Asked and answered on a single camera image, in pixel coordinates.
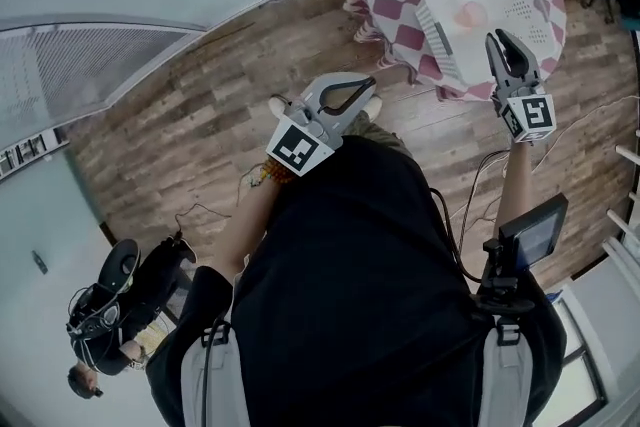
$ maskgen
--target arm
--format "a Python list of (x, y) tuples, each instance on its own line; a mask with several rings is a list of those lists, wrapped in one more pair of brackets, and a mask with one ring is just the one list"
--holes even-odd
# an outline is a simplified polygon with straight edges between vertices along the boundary
[(124, 342), (120, 346), (120, 352), (131, 361), (139, 361), (142, 357), (142, 347), (140, 347), (140, 345), (138, 345), (138, 342), (136, 342), (135, 340)]
[(264, 236), (280, 184), (266, 178), (242, 199), (214, 246), (211, 267), (230, 283), (244, 269), (244, 257), (253, 253)]
[(507, 175), (502, 187), (493, 236), (498, 237), (500, 226), (528, 212), (532, 208), (531, 146), (513, 143), (509, 153)]

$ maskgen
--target shoe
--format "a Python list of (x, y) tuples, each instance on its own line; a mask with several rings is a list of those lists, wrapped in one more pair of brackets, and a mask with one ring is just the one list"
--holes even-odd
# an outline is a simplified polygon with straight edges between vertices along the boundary
[(269, 110), (278, 119), (284, 115), (284, 111), (289, 105), (281, 96), (272, 96), (269, 98)]
[(180, 241), (180, 246), (181, 246), (180, 247), (181, 252), (184, 253), (185, 260), (187, 260), (188, 262), (192, 263), (193, 265), (198, 263), (198, 255), (196, 254), (196, 252), (193, 250), (193, 248), (189, 245), (189, 243), (185, 239), (182, 239)]
[(369, 116), (369, 121), (373, 123), (376, 118), (380, 115), (380, 111), (382, 110), (382, 98), (378, 95), (373, 95), (366, 105), (362, 108), (364, 112)]

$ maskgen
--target mesh panel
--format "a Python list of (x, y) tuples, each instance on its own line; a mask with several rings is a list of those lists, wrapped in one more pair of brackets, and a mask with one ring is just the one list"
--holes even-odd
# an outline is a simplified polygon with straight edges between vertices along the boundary
[(184, 31), (122, 24), (0, 33), (0, 148), (108, 107), (141, 68), (191, 39)]

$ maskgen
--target wrist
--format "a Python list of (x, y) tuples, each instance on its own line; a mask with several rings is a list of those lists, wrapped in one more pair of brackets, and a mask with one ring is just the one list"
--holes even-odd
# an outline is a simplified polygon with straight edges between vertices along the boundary
[(262, 173), (260, 175), (263, 181), (269, 180), (277, 184), (284, 185), (293, 181), (296, 174), (273, 157), (267, 157), (262, 165)]

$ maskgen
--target white strap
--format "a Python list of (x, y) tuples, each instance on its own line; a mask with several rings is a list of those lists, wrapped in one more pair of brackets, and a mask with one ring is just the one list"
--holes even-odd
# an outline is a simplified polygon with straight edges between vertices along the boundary
[(217, 333), (209, 333), (209, 336), (215, 337), (215, 341), (220, 338), (224, 329), (228, 329), (228, 342), (213, 345), (209, 355), (206, 426), (200, 425), (206, 359), (206, 347), (203, 347), (202, 341), (196, 340), (182, 359), (181, 387), (185, 427), (251, 427), (242, 382), (240, 349), (236, 334), (230, 327), (236, 285), (240, 277), (241, 274), (238, 274), (233, 280), (233, 299), (223, 325), (218, 328)]
[(478, 427), (521, 427), (529, 404), (533, 357), (521, 333), (514, 345), (498, 345), (498, 335), (498, 329), (492, 329), (484, 343)]

